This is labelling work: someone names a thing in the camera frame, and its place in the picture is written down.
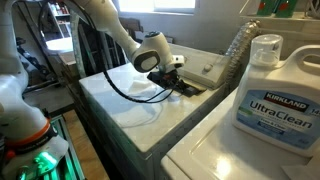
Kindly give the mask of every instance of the detergent bottle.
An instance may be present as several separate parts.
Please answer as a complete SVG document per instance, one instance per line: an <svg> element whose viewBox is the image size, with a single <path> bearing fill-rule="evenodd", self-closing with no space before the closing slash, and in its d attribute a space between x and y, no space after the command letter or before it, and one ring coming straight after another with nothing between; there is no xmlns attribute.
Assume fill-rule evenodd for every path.
<svg viewBox="0 0 320 180"><path fill-rule="evenodd" d="M283 38L252 40L250 61L232 108L233 124L264 141L311 157L320 147L320 45L307 45L280 61Z"/></svg>

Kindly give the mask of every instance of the black cable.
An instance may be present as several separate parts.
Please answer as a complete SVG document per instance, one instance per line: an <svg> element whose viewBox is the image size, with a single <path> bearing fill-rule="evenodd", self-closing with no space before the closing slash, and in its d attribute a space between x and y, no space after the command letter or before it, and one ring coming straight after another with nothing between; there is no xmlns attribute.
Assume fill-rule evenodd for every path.
<svg viewBox="0 0 320 180"><path fill-rule="evenodd" d="M93 28L96 32L98 32L98 30L97 30L94 22L92 21L91 17L88 15L88 13L87 13L81 6L79 6L76 2L74 2L74 0L70 0L70 2L72 2L74 5L76 5L77 8L82 12L82 14L85 16L86 21L87 21L87 23L89 24L89 26L91 26L91 28ZM98 53L99 53L99 56L100 56L100 63L103 64L103 66L101 66L100 68L102 68L102 72L103 72L103 74L105 75L105 78L107 79L107 81L108 81L108 83L110 84L110 86L111 86L120 96L122 96L123 98L125 98L125 99L127 99L127 100L129 100L129 101L133 101L133 102L136 102L136 103L149 103L149 104L151 104L151 103L158 103L158 102L164 101L165 99L167 99L167 98L172 94L173 89L172 89L171 92L170 92L167 96L165 96L163 99L158 100L158 101L152 101L152 102L150 102L150 101L151 101L152 99L156 98L157 96L159 96L160 94L162 94L164 91L166 91L166 89L163 90L163 91L161 91L160 93L156 94L155 96L147 99L147 100L135 99L135 98L132 98L132 97L124 94L124 93L123 93L122 91L120 91L120 90L118 89L118 87L113 83L113 81L111 80L111 78L110 78L107 70L105 69L104 63L101 62L101 59L102 59L102 54L101 54L101 52L100 52L100 50L102 49L102 48L101 48L101 47L102 47L102 46L101 46L101 40L100 40L99 37L96 37L96 38L97 38L97 42L98 42Z"/></svg>

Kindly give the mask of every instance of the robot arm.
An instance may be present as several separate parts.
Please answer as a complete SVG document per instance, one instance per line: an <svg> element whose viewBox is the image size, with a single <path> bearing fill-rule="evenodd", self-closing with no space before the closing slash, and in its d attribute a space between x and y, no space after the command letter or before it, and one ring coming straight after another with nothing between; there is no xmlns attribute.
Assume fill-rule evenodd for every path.
<svg viewBox="0 0 320 180"><path fill-rule="evenodd" d="M64 3L87 21L72 1L64 0ZM159 66L161 72L168 73L183 66L184 57L171 54L169 45L160 32L149 33L141 45L137 44L120 24L118 12L111 0L75 0L75 3L86 11L98 31L110 35L123 48L138 72L149 72Z"/></svg>
<svg viewBox="0 0 320 180"><path fill-rule="evenodd" d="M68 143L57 135L41 111L22 99L28 74L16 50L11 17L15 1L0 0L0 133L6 137L7 147L17 153L2 169L6 179L13 179L20 167L34 166L35 157L41 152L50 154L57 163L68 150ZM89 14L98 31L109 34L124 49L137 71L144 73L158 66L159 72L165 74L184 64L184 57L172 56L162 33L148 34L141 45L133 41L121 26L111 0L76 0L76 3ZM77 12L71 0L65 0L65 4ZM77 13L86 21L81 11Z"/></svg>

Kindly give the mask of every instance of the bottle handle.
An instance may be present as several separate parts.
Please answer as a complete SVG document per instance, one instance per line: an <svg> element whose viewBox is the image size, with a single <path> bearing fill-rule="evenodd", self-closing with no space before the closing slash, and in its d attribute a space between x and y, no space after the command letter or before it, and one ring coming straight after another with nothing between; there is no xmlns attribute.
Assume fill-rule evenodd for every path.
<svg viewBox="0 0 320 180"><path fill-rule="evenodd" d="M287 63L300 64L307 56L320 57L320 45L306 45L296 49L287 59Z"/></svg>

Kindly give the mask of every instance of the washing machine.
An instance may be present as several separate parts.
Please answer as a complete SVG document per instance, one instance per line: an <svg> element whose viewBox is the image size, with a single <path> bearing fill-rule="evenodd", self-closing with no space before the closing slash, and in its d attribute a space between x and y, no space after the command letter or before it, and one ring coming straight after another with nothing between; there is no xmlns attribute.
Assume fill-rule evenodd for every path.
<svg viewBox="0 0 320 180"><path fill-rule="evenodd" d="M162 158L163 179L289 179L283 168L308 164L310 158L234 127L235 95L232 92Z"/></svg>
<svg viewBox="0 0 320 180"><path fill-rule="evenodd" d="M204 92L186 97L174 91L164 101L144 104L118 95L103 73L80 80L89 106L104 131L104 138L108 139L103 148L125 179L159 179L160 161L164 155L222 101L229 58L178 45L171 44L170 48L172 54L187 58L179 75L205 87ZM108 70L108 74L125 94L133 93L133 86L144 87L140 90L149 94L147 97L152 97L150 89L156 89L156 93L162 91L147 79L147 74L138 73L130 63ZM163 99L169 92L154 101Z"/></svg>

